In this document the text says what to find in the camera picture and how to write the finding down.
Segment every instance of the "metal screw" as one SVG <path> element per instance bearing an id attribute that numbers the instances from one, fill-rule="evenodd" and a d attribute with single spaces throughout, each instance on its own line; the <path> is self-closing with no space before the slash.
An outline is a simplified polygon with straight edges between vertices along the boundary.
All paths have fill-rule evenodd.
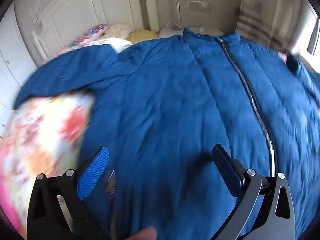
<path id="1" fill-rule="evenodd" d="M 254 176 L 254 175 L 256 175 L 256 171 L 253 169 L 247 169 L 247 174 L 250 176 Z"/>
<path id="2" fill-rule="evenodd" d="M 66 176 L 70 177 L 74 174 L 75 172 L 73 170 L 67 170 L 66 171 Z"/>
<path id="3" fill-rule="evenodd" d="M 279 179 L 284 179 L 285 178 L 285 175 L 281 172 L 278 173 L 278 177 Z"/>
<path id="4" fill-rule="evenodd" d="M 37 179 L 42 179 L 43 178 L 43 173 L 38 174 Z"/>

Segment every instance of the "floral bedsheet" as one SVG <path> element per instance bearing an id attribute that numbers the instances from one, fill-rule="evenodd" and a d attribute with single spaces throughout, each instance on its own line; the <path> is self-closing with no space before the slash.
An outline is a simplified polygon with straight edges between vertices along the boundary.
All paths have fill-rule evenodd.
<path id="1" fill-rule="evenodd" d="M 0 145 L 0 205 L 24 238 L 36 176 L 76 168 L 93 103 L 87 91 L 68 92 L 29 99 L 13 112 Z M 63 198 L 60 204 L 70 223 Z"/>

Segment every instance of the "jacket zipper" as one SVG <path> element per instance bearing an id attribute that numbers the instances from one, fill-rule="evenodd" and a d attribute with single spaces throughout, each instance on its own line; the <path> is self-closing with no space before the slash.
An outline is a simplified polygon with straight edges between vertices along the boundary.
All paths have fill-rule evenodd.
<path id="1" fill-rule="evenodd" d="M 222 47 L 224 53 L 226 54 L 228 60 L 230 61 L 230 63 L 232 64 L 233 68 L 237 71 L 242 84 L 247 92 L 247 95 L 249 97 L 250 103 L 252 105 L 253 111 L 257 116 L 257 119 L 260 123 L 260 126 L 262 127 L 262 130 L 264 132 L 264 135 L 266 137 L 266 141 L 268 144 L 268 149 L 269 149 L 269 160 L 270 160 L 270 174 L 272 177 L 275 177 L 276 175 L 276 157 L 275 157 L 275 151 L 274 151 L 274 147 L 273 147 L 273 143 L 272 140 L 270 138 L 268 129 L 265 125 L 265 123 L 263 122 L 263 119 L 261 117 L 261 114 L 259 113 L 259 110 L 257 108 L 257 102 L 255 100 L 255 97 L 253 96 L 253 93 L 248 85 L 247 79 L 244 76 L 244 73 L 242 73 L 242 71 L 238 68 L 238 66 L 236 65 L 236 63 L 233 60 L 233 57 L 231 55 L 231 52 L 229 50 L 229 48 L 225 45 L 224 41 L 221 38 L 217 38 L 218 43 L 220 44 L 220 46 Z"/>

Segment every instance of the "beige curtain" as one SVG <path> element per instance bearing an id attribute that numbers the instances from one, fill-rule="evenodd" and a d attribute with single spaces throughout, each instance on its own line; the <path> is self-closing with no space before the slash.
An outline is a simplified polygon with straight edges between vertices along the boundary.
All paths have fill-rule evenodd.
<path id="1" fill-rule="evenodd" d="M 307 49 L 317 15 L 307 0 L 241 0 L 236 31 L 275 50 Z"/>

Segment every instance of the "white headboard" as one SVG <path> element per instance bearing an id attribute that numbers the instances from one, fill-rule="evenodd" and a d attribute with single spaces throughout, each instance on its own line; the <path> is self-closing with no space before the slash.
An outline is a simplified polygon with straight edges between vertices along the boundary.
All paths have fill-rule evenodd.
<path id="1" fill-rule="evenodd" d="M 146 0 L 150 29 L 159 31 L 156 0 Z M 53 0 L 39 19 L 35 45 L 46 60 L 98 24 L 129 24 L 143 29 L 140 0 Z"/>

